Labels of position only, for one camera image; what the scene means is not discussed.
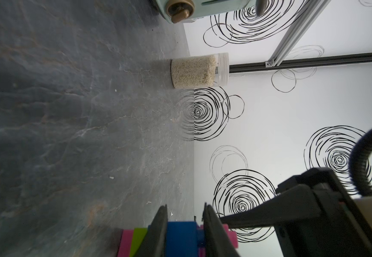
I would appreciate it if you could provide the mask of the lime green lego brick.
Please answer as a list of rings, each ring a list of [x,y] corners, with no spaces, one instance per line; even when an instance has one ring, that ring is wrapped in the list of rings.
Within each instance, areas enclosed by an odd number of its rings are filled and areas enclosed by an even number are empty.
[[[148,228],[135,228],[133,230],[129,257],[133,257],[136,254],[147,234],[147,231]]]

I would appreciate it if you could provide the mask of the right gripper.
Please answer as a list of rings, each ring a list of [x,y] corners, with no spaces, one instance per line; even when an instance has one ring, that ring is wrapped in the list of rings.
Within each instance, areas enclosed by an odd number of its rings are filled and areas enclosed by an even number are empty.
[[[276,192],[221,222],[231,229],[276,226],[285,257],[372,257],[372,227],[331,169],[292,176]]]

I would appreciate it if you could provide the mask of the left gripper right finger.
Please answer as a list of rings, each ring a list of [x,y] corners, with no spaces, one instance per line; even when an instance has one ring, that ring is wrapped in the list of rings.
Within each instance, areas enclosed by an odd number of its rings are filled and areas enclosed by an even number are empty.
[[[203,210],[203,226],[207,257],[239,257],[214,208],[207,203]]]

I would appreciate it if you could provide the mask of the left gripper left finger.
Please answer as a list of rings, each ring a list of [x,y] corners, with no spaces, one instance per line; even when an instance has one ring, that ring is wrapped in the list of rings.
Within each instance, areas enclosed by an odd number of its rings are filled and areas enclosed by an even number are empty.
[[[164,257],[168,226],[167,206],[160,206],[135,257]]]

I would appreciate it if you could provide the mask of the pink lego brick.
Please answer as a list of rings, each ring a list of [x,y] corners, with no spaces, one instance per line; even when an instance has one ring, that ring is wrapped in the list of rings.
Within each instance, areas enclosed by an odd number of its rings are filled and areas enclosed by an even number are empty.
[[[235,231],[232,231],[227,224],[222,225],[225,232],[228,235],[230,242],[232,243],[234,248],[239,247],[237,234]],[[206,249],[205,249],[205,234],[204,234],[204,226],[197,227],[197,245],[198,245],[198,257],[206,257]]]
[[[131,249],[133,234],[134,234],[133,230],[123,230],[117,257],[129,257],[130,256],[130,249]]]

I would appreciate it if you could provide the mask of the long blue lego brick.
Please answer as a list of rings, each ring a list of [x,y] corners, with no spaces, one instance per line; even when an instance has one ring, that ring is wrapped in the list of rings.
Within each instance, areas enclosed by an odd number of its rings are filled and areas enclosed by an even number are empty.
[[[166,257],[198,257],[204,245],[204,230],[196,222],[168,222]]]

